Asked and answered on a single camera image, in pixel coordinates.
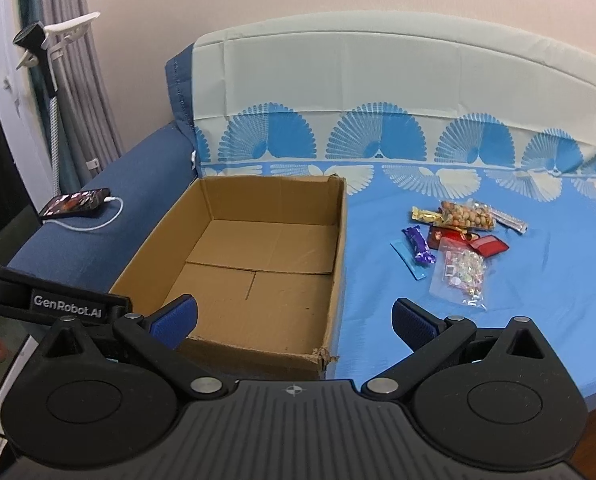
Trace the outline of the black smartphone lit screen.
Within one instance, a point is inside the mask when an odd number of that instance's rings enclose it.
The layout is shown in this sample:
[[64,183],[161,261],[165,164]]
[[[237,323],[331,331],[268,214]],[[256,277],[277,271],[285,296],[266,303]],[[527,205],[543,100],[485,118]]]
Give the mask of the black smartphone lit screen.
[[100,208],[110,196],[109,188],[93,188],[51,198],[39,212],[41,220],[86,216]]

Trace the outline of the light blue stick sachet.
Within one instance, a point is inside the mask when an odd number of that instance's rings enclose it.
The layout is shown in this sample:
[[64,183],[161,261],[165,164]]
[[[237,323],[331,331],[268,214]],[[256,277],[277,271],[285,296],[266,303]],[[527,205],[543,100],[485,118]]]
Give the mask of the light blue stick sachet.
[[404,262],[413,278],[415,278],[417,281],[427,278],[428,271],[426,266],[422,266],[415,261],[412,249],[407,242],[402,242],[402,240],[393,240],[390,243],[390,246]]

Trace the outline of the yellow gold snack bar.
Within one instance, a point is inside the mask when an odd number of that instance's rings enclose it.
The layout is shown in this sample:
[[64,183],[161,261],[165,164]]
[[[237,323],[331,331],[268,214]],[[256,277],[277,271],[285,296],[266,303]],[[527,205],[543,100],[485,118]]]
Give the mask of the yellow gold snack bar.
[[429,224],[430,226],[442,225],[442,214],[439,211],[425,210],[413,207],[411,210],[411,219],[414,222]]

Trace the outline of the red coffee pouch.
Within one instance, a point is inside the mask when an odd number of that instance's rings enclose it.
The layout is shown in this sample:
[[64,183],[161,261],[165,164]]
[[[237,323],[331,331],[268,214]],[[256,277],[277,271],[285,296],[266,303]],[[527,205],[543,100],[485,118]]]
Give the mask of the red coffee pouch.
[[440,226],[431,226],[427,235],[427,245],[432,249],[438,250],[440,243],[443,240],[466,245],[470,241],[470,235],[458,230],[440,228]]

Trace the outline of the clear bag of coated peanuts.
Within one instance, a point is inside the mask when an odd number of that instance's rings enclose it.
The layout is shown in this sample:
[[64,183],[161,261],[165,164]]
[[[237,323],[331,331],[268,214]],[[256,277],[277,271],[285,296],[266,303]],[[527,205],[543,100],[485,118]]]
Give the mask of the clear bag of coated peanuts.
[[460,230],[492,231],[496,226],[491,208],[478,202],[455,203],[444,200],[439,209],[438,224]]

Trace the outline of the silver foil snack stick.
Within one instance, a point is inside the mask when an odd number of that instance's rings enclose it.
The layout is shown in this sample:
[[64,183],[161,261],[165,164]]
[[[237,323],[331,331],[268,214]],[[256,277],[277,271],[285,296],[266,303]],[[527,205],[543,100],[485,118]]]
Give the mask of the silver foil snack stick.
[[491,214],[492,217],[496,219],[496,222],[503,224],[519,234],[525,234],[528,230],[528,224],[526,222],[523,222],[506,212],[492,209]]

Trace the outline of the grey curtain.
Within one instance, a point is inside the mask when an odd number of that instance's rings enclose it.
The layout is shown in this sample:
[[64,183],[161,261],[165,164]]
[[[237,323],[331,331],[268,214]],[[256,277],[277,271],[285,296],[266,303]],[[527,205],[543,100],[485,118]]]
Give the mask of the grey curtain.
[[[22,26],[58,24],[89,12],[86,0],[18,0]],[[53,61],[58,84],[58,170],[63,192],[77,191],[123,153],[92,32]]]

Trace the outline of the clear bag of colourful candies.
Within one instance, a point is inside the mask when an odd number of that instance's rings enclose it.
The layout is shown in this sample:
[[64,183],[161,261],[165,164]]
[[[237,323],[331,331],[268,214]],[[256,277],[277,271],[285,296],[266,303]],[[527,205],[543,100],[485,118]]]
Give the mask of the clear bag of colourful candies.
[[460,306],[486,310],[484,258],[457,240],[440,240],[434,273],[429,285],[432,296]]

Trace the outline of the purple chocolate bar wrapper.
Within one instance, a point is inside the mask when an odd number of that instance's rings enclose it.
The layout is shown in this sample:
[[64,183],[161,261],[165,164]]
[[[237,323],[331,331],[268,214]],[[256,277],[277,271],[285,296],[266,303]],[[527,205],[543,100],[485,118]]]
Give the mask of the purple chocolate bar wrapper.
[[430,251],[426,238],[420,232],[419,226],[408,226],[402,230],[410,243],[414,261],[421,266],[431,266],[436,262],[435,255]]

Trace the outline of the open brown cardboard box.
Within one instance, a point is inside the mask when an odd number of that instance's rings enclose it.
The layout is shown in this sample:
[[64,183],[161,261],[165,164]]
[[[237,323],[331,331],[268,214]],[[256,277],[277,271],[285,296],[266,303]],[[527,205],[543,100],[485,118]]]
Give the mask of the open brown cardboard box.
[[346,223],[337,174],[199,179],[111,291],[142,315],[193,296],[197,325],[178,350],[205,370],[320,379],[337,359]]

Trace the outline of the blue fabric sofa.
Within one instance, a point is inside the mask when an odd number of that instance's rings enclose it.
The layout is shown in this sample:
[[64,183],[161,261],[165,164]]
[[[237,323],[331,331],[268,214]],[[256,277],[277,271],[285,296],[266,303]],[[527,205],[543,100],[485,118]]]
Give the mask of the blue fabric sofa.
[[8,266],[69,286],[108,292],[153,228],[197,177],[199,160],[193,122],[193,48],[186,47],[166,64],[173,120],[85,187],[109,188],[123,200],[89,218],[69,222],[83,229],[109,221],[92,232],[69,231],[54,223],[38,229]]

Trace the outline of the red stick sachet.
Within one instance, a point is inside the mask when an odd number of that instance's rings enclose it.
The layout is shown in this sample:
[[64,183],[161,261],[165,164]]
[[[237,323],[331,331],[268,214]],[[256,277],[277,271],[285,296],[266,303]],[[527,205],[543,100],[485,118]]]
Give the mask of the red stick sachet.
[[502,252],[506,252],[508,246],[503,240],[500,240],[494,235],[486,235],[474,238],[468,243],[468,246],[473,249],[482,258],[490,258]]

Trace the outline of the white black phone holder stand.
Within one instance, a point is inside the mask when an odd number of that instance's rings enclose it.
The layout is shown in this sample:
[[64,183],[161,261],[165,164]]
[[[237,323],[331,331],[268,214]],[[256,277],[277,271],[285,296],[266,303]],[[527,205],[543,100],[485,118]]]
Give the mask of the white black phone holder stand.
[[36,21],[22,28],[14,37],[13,44],[24,50],[16,68],[38,66],[44,87],[50,99],[50,154],[53,174],[53,194],[60,194],[59,185],[59,106],[58,83],[53,62],[63,55],[63,50],[82,38],[100,12],[83,14],[77,18],[56,24],[44,25]]

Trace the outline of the blue white fan-pattern sheet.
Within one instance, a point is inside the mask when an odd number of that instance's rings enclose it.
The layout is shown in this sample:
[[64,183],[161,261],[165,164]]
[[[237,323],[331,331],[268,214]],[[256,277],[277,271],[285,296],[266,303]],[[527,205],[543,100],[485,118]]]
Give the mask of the blue white fan-pattern sheet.
[[[408,297],[481,326],[536,322],[596,406],[596,55],[424,14],[316,14],[202,36],[192,110],[205,176],[343,177],[347,291],[330,376],[365,382],[406,355]],[[394,251],[413,208],[490,205],[484,296],[417,280]]]

